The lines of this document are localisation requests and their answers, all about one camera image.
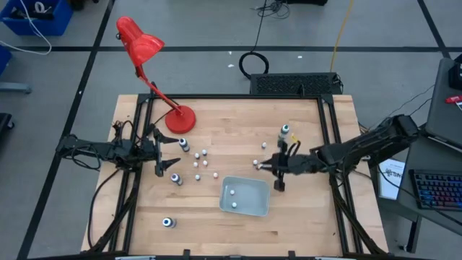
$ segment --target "table leg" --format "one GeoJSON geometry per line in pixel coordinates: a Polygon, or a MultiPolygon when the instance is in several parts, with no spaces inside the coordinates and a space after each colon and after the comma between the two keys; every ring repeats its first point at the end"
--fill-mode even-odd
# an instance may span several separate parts
{"type": "Polygon", "coordinates": [[[405,250],[409,253],[415,253],[417,249],[417,240],[419,238],[420,225],[422,224],[422,217],[418,216],[416,222],[412,222],[411,232],[409,233],[409,239],[407,245],[400,246],[400,249],[405,250]]]}

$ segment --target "white paper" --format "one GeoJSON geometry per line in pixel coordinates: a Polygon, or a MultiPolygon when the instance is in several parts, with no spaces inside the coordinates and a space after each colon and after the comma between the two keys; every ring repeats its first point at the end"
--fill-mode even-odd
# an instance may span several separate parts
{"type": "MultiPolygon", "coordinates": [[[[393,184],[400,186],[401,185],[401,178],[403,177],[404,166],[406,164],[404,162],[399,162],[397,160],[388,159],[381,164],[379,164],[380,169],[383,172],[383,175],[391,181],[393,184]]],[[[385,199],[393,199],[396,200],[398,197],[398,188],[391,185],[381,173],[379,178],[379,197],[385,199]]]]}

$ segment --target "lamp base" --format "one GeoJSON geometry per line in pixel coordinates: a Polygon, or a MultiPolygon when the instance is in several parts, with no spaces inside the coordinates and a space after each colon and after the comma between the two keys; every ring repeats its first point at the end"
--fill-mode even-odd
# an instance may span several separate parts
{"type": "Polygon", "coordinates": [[[188,106],[179,105],[178,108],[183,112],[183,115],[176,110],[172,110],[166,115],[165,124],[172,133],[184,134],[189,132],[196,124],[196,114],[188,106]]]}

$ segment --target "lamp shade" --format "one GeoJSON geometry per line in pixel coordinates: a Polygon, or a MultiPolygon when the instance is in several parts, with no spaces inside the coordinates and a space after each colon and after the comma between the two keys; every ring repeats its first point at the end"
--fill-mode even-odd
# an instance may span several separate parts
{"type": "Polygon", "coordinates": [[[117,29],[135,67],[148,61],[165,45],[159,38],[143,33],[130,17],[119,18],[117,29]]]}

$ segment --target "small bottle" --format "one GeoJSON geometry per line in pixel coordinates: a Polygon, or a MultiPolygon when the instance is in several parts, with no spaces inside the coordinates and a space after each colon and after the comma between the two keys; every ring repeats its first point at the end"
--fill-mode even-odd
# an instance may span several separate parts
{"type": "Polygon", "coordinates": [[[289,133],[289,125],[283,125],[281,127],[281,133],[279,134],[279,138],[285,139],[288,133],[289,133]]]}
{"type": "Polygon", "coordinates": [[[166,228],[174,228],[176,226],[176,220],[171,219],[169,217],[166,217],[163,221],[162,224],[166,228]]]}
{"type": "Polygon", "coordinates": [[[176,174],[176,173],[173,173],[170,177],[170,180],[172,180],[174,183],[176,183],[178,186],[181,186],[181,184],[183,184],[183,179],[181,179],[181,177],[176,174]]]}
{"type": "Polygon", "coordinates": [[[183,149],[184,152],[189,152],[189,145],[186,139],[182,138],[180,139],[180,141],[178,141],[178,143],[180,144],[181,149],[183,149]]]}

